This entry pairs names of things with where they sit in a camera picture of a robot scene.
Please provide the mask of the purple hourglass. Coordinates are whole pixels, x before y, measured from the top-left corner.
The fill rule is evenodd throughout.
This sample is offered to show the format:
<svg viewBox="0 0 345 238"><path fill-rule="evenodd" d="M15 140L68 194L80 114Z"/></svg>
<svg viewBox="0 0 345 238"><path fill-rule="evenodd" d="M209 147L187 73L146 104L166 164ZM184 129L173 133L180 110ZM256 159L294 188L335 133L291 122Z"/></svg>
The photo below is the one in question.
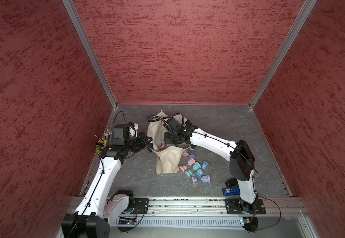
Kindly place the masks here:
<svg viewBox="0 0 345 238"><path fill-rule="evenodd" d="M198 182L203 182L203 183L210 183L211 182L211 178L210 175L204 175L201 178L197 178L197 177L192 177L191 178L192 184L195 185Z"/></svg>

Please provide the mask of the teal hourglass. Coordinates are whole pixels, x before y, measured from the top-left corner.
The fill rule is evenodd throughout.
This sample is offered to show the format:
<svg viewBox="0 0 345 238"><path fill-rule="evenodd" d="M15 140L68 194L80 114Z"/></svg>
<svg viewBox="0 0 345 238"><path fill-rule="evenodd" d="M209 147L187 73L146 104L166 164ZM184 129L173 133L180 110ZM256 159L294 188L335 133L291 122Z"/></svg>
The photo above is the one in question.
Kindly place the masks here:
<svg viewBox="0 0 345 238"><path fill-rule="evenodd" d="M194 173L196 173L199 169L201 169L201 164L199 162L196 162L193 166L191 170L186 170L184 172L184 175L189 178L191 176L194 175Z"/></svg>

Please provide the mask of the cream canvas bag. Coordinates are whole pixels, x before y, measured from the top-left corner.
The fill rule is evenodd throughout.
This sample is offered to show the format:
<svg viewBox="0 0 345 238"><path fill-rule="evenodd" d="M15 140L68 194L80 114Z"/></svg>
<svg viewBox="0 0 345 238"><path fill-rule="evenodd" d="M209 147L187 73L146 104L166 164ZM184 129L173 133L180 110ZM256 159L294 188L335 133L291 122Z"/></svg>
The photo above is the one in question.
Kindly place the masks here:
<svg viewBox="0 0 345 238"><path fill-rule="evenodd" d="M164 132L167 131L164 123L170 118L175 118L179 123L185 123L187 121L182 114L168 116L163 111L160 111L155 116L149 116L147 119L149 122L147 136L152 138L153 148L151 151L157 156L156 173L158 175L178 173L178 165L182 153L189 147L189 145L185 143L179 145L166 144L167 148L160 151L161 141L164 140Z"/></svg>

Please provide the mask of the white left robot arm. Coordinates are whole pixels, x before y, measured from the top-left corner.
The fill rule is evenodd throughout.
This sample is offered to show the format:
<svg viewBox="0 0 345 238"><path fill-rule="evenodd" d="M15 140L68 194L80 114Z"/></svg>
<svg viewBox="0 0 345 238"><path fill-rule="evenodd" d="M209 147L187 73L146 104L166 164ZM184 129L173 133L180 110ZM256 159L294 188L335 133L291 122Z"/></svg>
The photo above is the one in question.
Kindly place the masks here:
<svg viewBox="0 0 345 238"><path fill-rule="evenodd" d="M106 146L99 154L100 163L87 194L70 215L65 215L61 228L65 238L108 238L118 216L134 207L132 191L120 191L112 199L108 195L114 179L128 153L140 152L152 141L141 132L131 139Z"/></svg>

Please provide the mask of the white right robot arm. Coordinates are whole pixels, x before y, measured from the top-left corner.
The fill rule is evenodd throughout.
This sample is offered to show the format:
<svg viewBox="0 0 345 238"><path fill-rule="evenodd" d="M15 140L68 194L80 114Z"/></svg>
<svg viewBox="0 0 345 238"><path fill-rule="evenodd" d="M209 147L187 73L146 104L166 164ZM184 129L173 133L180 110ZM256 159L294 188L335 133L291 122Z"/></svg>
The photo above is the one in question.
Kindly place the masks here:
<svg viewBox="0 0 345 238"><path fill-rule="evenodd" d="M166 144L199 146L228 161L230 174L238 181L242 203L253 204L256 201L255 157L246 141L225 140L203 131L190 121L179 123L174 118L163 121L163 126L167 130L164 135Z"/></svg>

